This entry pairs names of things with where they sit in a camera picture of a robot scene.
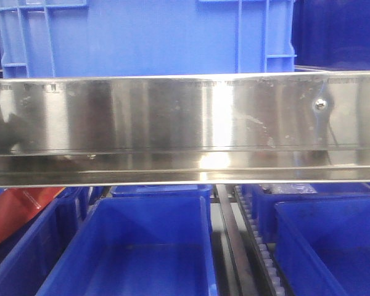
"screw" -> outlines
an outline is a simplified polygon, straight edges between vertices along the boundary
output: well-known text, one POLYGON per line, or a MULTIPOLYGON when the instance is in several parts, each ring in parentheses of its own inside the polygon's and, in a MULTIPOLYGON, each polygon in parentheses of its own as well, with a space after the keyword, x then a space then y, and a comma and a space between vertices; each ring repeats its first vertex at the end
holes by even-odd
POLYGON ((317 108, 318 110, 323 110, 326 108, 326 106, 327 106, 326 100, 321 97, 315 101, 315 108, 317 108))

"stainless steel bar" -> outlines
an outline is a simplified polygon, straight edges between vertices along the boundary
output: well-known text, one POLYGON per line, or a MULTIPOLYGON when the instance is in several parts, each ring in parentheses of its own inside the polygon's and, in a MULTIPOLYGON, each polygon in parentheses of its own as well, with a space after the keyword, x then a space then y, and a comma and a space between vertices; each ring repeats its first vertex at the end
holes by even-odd
POLYGON ((216 185, 216 191, 220 200, 222 217, 226 225, 229 244, 231 248, 232 261, 235 265, 235 272, 242 296, 259 295, 255 285, 252 270, 249 266, 247 253, 242 242, 242 238, 237 227, 231 204, 229 202, 228 192, 225 185, 216 185))
POLYGON ((370 72, 0 80, 0 186, 370 181, 370 72))
POLYGON ((104 188, 103 188, 103 191, 102 191, 102 193, 101 193, 101 196, 100 196, 100 198, 105 198, 105 197, 107 197, 111 192, 110 192, 110 190, 111 190, 111 186, 105 186, 104 188))
POLYGON ((211 204, 213 232, 210 234, 214 257, 216 283, 220 296, 239 296, 234 263, 232 262, 229 239, 224 225, 221 205, 211 204))

